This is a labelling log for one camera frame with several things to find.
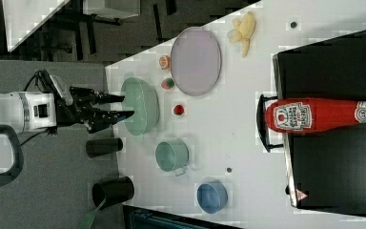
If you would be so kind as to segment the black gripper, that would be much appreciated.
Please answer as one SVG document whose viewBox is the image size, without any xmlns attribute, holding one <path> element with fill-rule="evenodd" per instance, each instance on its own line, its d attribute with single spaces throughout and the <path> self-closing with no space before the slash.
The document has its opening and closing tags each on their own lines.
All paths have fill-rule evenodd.
<svg viewBox="0 0 366 229">
<path fill-rule="evenodd" d="M 123 102 L 124 95 L 106 94 L 93 89 L 71 87 L 71 105 L 59 93 L 54 95 L 56 125 L 69 127 L 74 124 L 84 124 L 89 134 L 103 131 L 114 124 L 128 119 L 134 111 L 104 111 L 94 108 L 96 104 Z"/>
</svg>

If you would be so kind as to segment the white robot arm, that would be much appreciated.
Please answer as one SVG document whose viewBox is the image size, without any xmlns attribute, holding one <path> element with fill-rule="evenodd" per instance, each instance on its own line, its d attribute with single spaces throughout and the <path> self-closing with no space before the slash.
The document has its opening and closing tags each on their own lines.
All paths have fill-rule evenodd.
<svg viewBox="0 0 366 229">
<path fill-rule="evenodd" d="M 134 111 L 104 111 L 95 105 L 123 101 L 122 95 L 80 87 L 70 87 L 65 96 L 57 92 L 0 94 L 0 125 L 9 125 L 17 134 L 23 134 L 55 133 L 59 127 L 83 124 L 94 134 L 134 114 Z"/>
</svg>

